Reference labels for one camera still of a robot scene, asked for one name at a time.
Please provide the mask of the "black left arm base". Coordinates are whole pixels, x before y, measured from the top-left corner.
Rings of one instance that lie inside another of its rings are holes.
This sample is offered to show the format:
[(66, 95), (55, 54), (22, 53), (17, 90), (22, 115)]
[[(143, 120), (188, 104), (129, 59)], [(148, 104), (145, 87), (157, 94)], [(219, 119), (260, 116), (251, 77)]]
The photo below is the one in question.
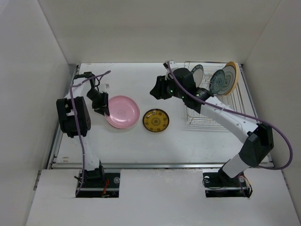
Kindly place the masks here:
[(104, 180), (83, 182), (81, 188), (81, 178), (75, 178), (78, 180), (76, 198), (119, 198), (120, 171), (109, 170), (105, 172)]

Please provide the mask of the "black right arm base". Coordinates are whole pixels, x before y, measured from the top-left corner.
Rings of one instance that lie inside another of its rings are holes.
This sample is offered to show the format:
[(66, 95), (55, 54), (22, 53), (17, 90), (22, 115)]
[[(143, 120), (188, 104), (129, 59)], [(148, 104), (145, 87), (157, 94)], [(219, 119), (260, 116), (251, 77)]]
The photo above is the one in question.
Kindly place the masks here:
[(219, 178), (218, 172), (203, 172), (202, 184), (206, 198), (250, 198), (253, 194), (253, 188), (244, 173), (223, 181)]

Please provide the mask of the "pink plate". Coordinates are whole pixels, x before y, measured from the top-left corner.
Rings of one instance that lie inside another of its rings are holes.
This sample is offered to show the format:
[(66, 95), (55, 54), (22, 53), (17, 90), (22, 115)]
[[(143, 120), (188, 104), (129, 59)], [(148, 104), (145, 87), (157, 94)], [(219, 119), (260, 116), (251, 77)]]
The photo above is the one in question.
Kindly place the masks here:
[(110, 115), (107, 122), (117, 129), (128, 129), (134, 126), (140, 117), (137, 103), (127, 96), (114, 96), (108, 102)]

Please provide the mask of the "yellow patterned small plate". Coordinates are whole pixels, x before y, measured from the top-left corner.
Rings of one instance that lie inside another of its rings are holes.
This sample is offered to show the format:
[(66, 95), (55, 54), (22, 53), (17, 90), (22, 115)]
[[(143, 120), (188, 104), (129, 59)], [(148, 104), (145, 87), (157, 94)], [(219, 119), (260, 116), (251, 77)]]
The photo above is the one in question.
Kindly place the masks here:
[(142, 122), (149, 132), (159, 133), (167, 129), (170, 119), (165, 111), (154, 108), (144, 114)]

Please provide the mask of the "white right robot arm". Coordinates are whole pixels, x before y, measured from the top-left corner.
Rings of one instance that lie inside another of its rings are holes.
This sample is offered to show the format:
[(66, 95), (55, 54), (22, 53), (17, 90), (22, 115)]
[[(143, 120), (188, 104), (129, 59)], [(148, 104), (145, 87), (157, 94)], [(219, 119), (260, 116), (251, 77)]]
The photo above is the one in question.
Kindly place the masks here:
[(218, 171), (222, 185), (229, 185), (246, 169), (258, 167), (274, 147), (270, 125), (233, 111), (211, 91), (197, 87), (193, 72), (186, 68), (167, 68), (165, 76), (157, 77), (150, 94), (156, 99), (181, 99), (188, 108), (215, 120), (240, 140), (240, 151)]

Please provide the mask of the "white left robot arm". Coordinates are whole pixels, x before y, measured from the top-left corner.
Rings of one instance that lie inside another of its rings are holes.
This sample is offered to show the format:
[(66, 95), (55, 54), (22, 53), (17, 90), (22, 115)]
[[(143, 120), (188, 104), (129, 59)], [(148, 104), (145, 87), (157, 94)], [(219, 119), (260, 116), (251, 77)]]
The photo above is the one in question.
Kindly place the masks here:
[(88, 132), (91, 130), (92, 122), (85, 98), (81, 95), (84, 84), (90, 85), (87, 98), (91, 101), (93, 111), (104, 116), (112, 127), (128, 129), (134, 126), (140, 117), (140, 109), (131, 98), (126, 96), (109, 98), (106, 84), (101, 83), (101, 79), (109, 73), (107, 71), (94, 75), (92, 72), (85, 72), (77, 75), (68, 94), (56, 101), (61, 131), (76, 140), (81, 148), (82, 173), (78, 181), (90, 182), (96, 187), (104, 184), (105, 172), (97, 154), (89, 147)]

